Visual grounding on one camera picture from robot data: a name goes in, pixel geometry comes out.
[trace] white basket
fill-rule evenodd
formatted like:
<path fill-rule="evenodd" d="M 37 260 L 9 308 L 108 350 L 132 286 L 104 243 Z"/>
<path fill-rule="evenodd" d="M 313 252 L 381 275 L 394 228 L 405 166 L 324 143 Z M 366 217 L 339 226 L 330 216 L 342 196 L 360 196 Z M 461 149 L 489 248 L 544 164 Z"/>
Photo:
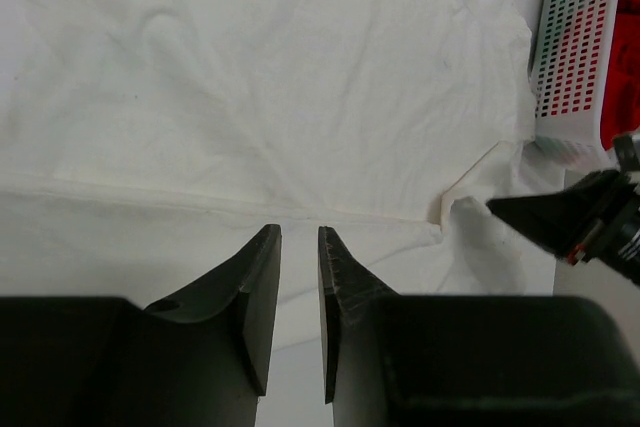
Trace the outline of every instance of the white basket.
<path fill-rule="evenodd" d="M 600 118 L 618 0 L 544 0 L 531 85 L 536 142 L 572 170 L 612 167 Z"/>

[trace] white cloth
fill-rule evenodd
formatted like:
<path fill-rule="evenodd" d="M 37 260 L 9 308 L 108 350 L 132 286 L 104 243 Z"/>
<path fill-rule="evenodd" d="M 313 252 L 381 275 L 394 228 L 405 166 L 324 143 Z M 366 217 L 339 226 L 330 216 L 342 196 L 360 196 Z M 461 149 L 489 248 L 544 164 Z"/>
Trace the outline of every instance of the white cloth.
<path fill-rule="evenodd" d="M 321 224 L 398 290 L 549 290 L 478 210 L 517 190 L 532 135 L 530 31 L 511 0 L 0 9 L 2 293 L 148 303 L 267 222 L 284 233 L 276 346 L 317 333 Z M 490 232 L 469 243 L 474 222 Z M 478 253 L 502 273 L 479 273 Z"/>

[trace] red cloth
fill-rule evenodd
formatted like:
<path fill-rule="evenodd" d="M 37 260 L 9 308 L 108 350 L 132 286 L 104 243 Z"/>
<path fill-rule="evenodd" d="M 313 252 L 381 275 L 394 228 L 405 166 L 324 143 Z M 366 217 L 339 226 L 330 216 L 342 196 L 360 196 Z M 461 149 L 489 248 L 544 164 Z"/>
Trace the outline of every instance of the red cloth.
<path fill-rule="evenodd" d="M 602 146 L 640 127 L 640 0 L 618 0 L 600 121 Z"/>

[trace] black mechanical device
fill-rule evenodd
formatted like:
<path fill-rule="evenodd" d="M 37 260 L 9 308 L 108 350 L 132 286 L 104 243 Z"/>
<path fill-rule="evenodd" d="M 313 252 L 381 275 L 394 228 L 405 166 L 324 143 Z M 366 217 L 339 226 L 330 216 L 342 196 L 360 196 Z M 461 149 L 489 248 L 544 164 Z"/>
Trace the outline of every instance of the black mechanical device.
<path fill-rule="evenodd" d="M 562 192 L 492 199 L 491 212 L 572 265 L 600 259 L 640 286 L 640 134 L 614 139 L 620 170 L 592 172 Z"/>

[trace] white fabric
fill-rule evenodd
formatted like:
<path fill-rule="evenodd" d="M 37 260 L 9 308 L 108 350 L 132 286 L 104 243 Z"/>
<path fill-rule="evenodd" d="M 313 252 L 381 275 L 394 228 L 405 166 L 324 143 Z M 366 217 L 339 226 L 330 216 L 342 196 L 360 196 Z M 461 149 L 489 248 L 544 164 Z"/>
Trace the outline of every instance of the white fabric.
<path fill-rule="evenodd" d="M 519 188 L 532 134 L 511 0 L 0 9 L 2 293 L 144 304 L 267 222 L 284 234 L 276 346 L 317 334 L 325 223 L 402 291 L 550 291 L 551 261 L 480 208 Z"/>

